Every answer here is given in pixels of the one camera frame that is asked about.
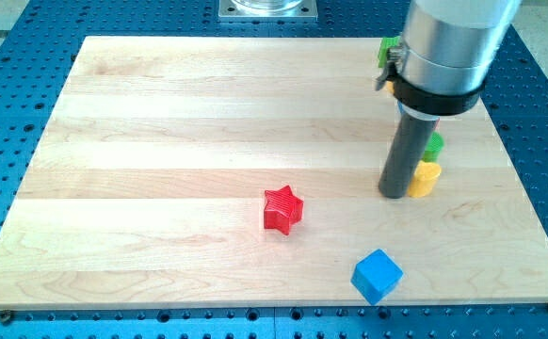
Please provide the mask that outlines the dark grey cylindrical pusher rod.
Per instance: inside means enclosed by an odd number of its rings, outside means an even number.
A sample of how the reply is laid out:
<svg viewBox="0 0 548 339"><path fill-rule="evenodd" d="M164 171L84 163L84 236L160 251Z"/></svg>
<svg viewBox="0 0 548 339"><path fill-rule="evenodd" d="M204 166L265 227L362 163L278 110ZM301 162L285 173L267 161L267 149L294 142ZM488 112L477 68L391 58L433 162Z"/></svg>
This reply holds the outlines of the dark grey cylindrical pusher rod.
<svg viewBox="0 0 548 339"><path fill-rule="evenodd" d="M437 121L436 116L405 113L401 117L379 178L379 192L384 197L400 199L406 195Z"/></svg>

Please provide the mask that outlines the yellow block behind arm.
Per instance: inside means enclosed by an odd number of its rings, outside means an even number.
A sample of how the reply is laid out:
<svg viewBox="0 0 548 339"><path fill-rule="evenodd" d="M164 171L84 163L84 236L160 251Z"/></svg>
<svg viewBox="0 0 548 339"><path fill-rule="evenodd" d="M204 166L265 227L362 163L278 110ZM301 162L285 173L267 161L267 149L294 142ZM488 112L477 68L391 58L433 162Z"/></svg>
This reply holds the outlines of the yellow block behind arm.
<svg viewBox="0 0 548 339"><path fill-rule="evenodd" d="M385 83L385 88L391 93L391 94L394 94L395 93L395 90L394 90L394 83L392 81L387 81Z"/></svg>

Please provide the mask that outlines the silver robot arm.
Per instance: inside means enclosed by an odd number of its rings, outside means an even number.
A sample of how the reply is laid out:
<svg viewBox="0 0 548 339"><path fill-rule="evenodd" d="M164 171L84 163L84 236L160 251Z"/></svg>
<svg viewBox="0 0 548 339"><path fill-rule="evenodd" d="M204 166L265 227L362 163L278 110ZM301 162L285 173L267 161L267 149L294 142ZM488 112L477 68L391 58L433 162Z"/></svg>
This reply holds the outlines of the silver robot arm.
<svg viewBox="0 0 548 339"><path fill-rule="evenodd" d="M380 46L377 87L403 113L379 178L386 198L406 195L440 118L470 110L520 0L412 0L397 43Z"/></svg>

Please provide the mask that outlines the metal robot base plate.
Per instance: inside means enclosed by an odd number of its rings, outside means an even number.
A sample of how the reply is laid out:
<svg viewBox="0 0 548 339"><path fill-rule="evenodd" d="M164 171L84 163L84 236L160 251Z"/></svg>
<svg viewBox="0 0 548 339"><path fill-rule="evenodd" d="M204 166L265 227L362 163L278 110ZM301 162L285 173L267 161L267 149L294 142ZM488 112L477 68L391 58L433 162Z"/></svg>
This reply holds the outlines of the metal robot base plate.
<svg viewBox="0 0 548 339"><path fill-rule="evenodd" d="M218 17L223 22L315 21L316 0L219 0Z"/></svg>

